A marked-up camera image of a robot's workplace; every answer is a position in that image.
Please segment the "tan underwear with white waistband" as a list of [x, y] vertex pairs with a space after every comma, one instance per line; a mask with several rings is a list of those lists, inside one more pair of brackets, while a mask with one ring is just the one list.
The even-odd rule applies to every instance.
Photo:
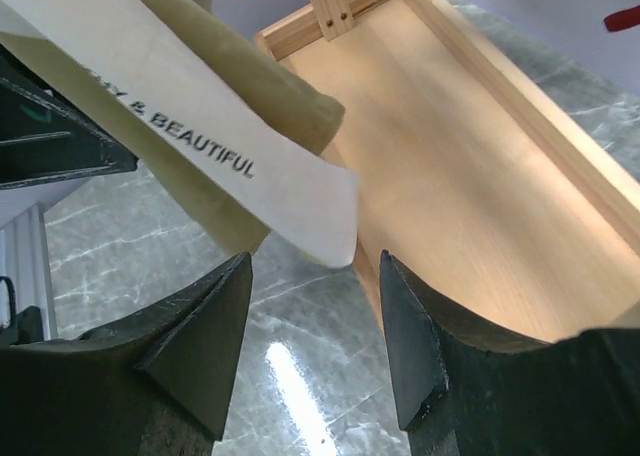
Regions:
[[352, 263], [357, 178], [322, 158], [344, 106], [193, 0], [1, 0], [1, 41], [226, 252], [277, 233]]

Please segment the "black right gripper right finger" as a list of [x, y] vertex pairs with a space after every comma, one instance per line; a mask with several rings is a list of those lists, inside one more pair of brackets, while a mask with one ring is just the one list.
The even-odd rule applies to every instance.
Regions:
[[414, 455], [635, 455], [639, 333], [595, 328], [546, 343], [380, 257], [384, 336]]

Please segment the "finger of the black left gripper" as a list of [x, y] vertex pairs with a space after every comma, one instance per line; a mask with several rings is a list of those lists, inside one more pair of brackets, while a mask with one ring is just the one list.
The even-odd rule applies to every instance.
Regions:
[[131, 172], [138, 158], [1, 49], [1, 188]]

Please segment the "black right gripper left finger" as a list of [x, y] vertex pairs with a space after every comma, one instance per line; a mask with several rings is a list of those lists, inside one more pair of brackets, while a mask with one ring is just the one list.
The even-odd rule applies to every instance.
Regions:
[[185, 288], [74, 339], [1, 332], [5, 455], [208, 455], [224, 434], [253, 271], [231, 257]]

